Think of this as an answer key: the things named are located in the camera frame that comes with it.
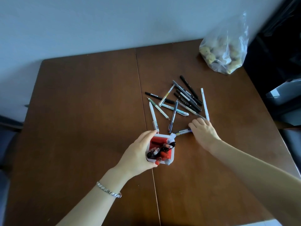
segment ballpoint pen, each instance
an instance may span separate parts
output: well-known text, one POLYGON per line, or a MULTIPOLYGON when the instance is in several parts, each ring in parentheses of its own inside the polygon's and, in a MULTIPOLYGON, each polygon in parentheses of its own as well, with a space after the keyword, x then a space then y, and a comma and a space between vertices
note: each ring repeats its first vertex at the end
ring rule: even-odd
POLYGON ((196 104, 192 103, 191 100, 186 97, 186 95, 184 95, 181 91, 179 91, 178 89, 176 90, 178 94, 181 94, 183 98, 185 98, 188 102, 190 102, 190 104, 194 107, 194 109, 198 112, 201 112, 202 109, 200 107, 198 107, 196 104))
POLYGON ((183 89, 182 89, 182 87, 180 87, 179 86, 179 84, 178 83, 176 83, 175 82, 175 80, 172 80, 172 82, 174 83, 174 85, 186 96, 186 97, 188 97, 190 100, 191 100, 191 102, 192 103, 194 103, 195 105, 197 105, 197 103, 195 102, 195 100, 194 99, 192 99, 191 98, 191 96, 189 96, 183 89))
POLYGON ((192 109, 193 111, 198 113, 198 110, 196 110, 192 105, 190 105, 188 102, 186 102, 177 92, 173 93, 177 98, 180 99, 180 101, 186 105, 188 108, 192 109))
POLYGON ((190 128, 186 128, 186 129, 183 129, 183 130, 180 130, 180 131, 177 131, 175 133, 176 136, 179 136, 179 135, 182 135, 182 134, 185 134, 185 133, 190 133, 192 132, 190 128))
MULTIPOLYGON (((157 98, 157 99, 159 99, 159 100, 162 100, 162 99, 163 99, 163 98, 161 98, 161 97, 159 97, 159 96, 157 96, 157 95, 154 95, 154 94, 152 94, 152 93, 145 92, 145 94, 146 94, 146 95, 149 95, 149 96, 151 96, 151 97, 157 98)), ((165 98, 165 102, 170 103, 170 104, 174 104, 174 103, 175 103, 173 100, 170 100, 170 99, 167 99, 167 98, 165 98)))
POLYGON ((203 88, 201 88, 201 93, 202 93, 202 98, 203 98, 203 103, 204 103, 206 119, 209 120, 209 113, 208 113, 208 109, 207 109, 207 105, 206 105, 206 100, 205 100, 205 95, 204 95, 203 88))
POLYGON ((179 103, 179 101, 176 100, 176 102, 175 102, 175 108, 173 110, 173 114, 172 114, 172 118, 171 118, 171 122, 170 122, 170 125, 168 127, 168 133, 171 133, 173 122, 175 121, 175 114, 177 113, 178 103, 179 103))
MULTIPOLYGON (((171 109, 171 110, 174 110, 174 109, 175 109, 174 107, 169 106, 169 105, 166 105, 166 104, 162 104, 162 106, 165 107, 165 108, 169 108, 169 109, 171 109)), ((183 116, 189 116, 189 113, 186 113, 186 112, 184 112, 184 111, 182 111, 182 110, 179 110, 179 109, 177 109, 177 113, 179 113, 179 114, 181 114, 181 115, 183 115, 183 116)))
POLYGON ((161 105, 164 103, 165 98, 168 96, 168 94, 171 92, 171 90, 175 87, 175 85, 172 85, 172 87, 170 88, 170 90, 167 92, 167 94, 162 98, 162 100, 159 102, 159 106, 161 107, 161 105))
POLYGON ((163 110, 161 110, 160 107, 157 106, 156 103, 153 102, 152 99, 148 98, 148 100, 153 104, 153 106, 155 106, 155 107, 157 108, 157 110, 160 111, 160 113, 162 113, 162 115, 163 115, 166 119, 170 120, 169 117, 166 115, 166 113, 164 113, 163 110))
POLYGON ((199 106, 202 106, 203 103, 197 99, 196 97, 194 97, 191 93, 189 93, 187 90, 185 90, 182 86, 179 85, 179 87, 181 87, 192 99, 195 100, 195 102, 199 105, 199 106))
POLYGON ((196 92, 191 88, 191 86, 188 84, 188 82, 184 79, 183 75, 180 75, 180 79, 183 81, 183 83, 187 86, 187 88, 191 91, 191 93, 198 99, 198 95, 196 92))
POLYGON ((202 118, 202 119, 206 119, 205 117, 203 117, 202 115, 198 114, 197 112, 193 111, 191 108, 188 108, 187 106, 183 105, 182 103, 179 102, 179 105, 182 106, 183 108, 187 109, 188 111, 190 111, 192 114, 202 118))
POLYGON ((157 123, 155 111, 153 110, 153 105, 152 105, 151 102, 149 102, 149 105, 150 105, 150 112, 151 112, 151 115, 152 115, 152 117, 153 117, 153 127, 154 127, 154 129, 156 129, 157 132, 159 133, 159 126, 158 126, 158 123, 157 123))

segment black pen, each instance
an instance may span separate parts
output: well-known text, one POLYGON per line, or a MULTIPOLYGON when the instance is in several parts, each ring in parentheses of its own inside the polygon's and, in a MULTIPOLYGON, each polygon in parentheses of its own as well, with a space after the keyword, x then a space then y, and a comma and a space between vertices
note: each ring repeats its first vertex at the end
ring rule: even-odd
POLYGON ((195 109, 194 109, 195 111, 198 111, 198 113, 202 111, 202 109, 201 109, 200 107, 198 107, 196 104, 192 103, 192 101, 191 101, 188 97, 186 97, 186 95, 183 94, 181 91, 179 91, 179 90, 177 89, 176 92, 177 92, 178 94, 182 95, 182 97, 185 98, 185 100, 187 100, 187 101, 195 108, 195 109))
POLYGON ((183 83, 188 87, 188 89, 191 91, 191 93, 199 99, 199 96, 196 94, 196 92, 191 88, 191 86, 188 84, 188 82, 184 79, 183 75, 180 75, 180 79, 183 81, 183 83))
MULTIPOLYGON (((159 96, 157 96, 157 95, 154 95, 154 94, 152 94, 152 93, 145 92, 145 94, 146 94, 146 95, 149 95, 149 96, 151 96, 151 97, 160 99, 160 100, 163 99, 163 98, 161 98, 161 97, 159 97, 159 96)), ((174 103, 175 103, 174 101, 169 100, 169 99, 167 99, 167 98, 165 99, 165 102, 170 103, 170 104, 174 104, 174 103)))
POLYGON ((192 105, 190 105, 189 103, 187 103, 178 93, 174 92, 173 93, 177 98, 180 99, 180 101, 186 105, 188 108, 190 108, 191 110, 195 111, 196 113, 199 113, 198 110, 196 110, 192 105))
POLYGON ((191 96, 192 99, 195 100, 195 102, 199 105, 202 106, 203 102, 201 102, 199 99, 197 99, 196 97, 194 97, 191 93, 189 93, 187 90, 185 90, 182 86, 179 85, 179 87, 181 87, 189 96, 191 96))

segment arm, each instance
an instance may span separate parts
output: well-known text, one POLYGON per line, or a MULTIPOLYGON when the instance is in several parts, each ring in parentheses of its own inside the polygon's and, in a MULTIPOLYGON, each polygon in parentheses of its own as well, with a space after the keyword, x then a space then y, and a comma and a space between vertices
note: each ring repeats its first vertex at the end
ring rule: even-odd
MULTIPOLYGON (((157 165, 145 158, 145 149, 156 131, 141 134, 124 152, 119 163, 109 169, 100 179, 100 184, 111 192, 119 193, 132 177, 157 165)), ((94 186, 92 190, 57 224, 57 226, 101 225, 115 197, 94 186)))
POLYGON ((189 124, 198 143, 229 167, 283 225, 301 225, 301 181, 222 141, 201 118, 189 124))

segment silver bracelet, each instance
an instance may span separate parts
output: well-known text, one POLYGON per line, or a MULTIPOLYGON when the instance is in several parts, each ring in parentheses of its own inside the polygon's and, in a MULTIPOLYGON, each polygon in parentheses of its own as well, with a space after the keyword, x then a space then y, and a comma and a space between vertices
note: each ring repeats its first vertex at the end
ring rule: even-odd
POLYGON ((120 198, 120 197, 122 196, 121 193, 116 194, 116 193, 111 192, 111 191, 108 190, 106 187, 102 186, 99 182, 96 182, 96 185, 97 185, 99 188, 101 188, 104 192, 106 192, 106 193, 112 195, 113 197, 118 197, 118 198, 120 198))

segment clear plastic bag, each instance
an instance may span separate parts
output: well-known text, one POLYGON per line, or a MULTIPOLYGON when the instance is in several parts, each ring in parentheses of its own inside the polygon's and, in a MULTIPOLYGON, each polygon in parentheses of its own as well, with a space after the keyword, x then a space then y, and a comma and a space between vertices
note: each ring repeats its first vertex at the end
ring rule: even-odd
POLYGON ((248 41, 248 26, 244 12, 215 27, 205 36, 199 51, 212 70, 231 74, 243 65, 248 41))

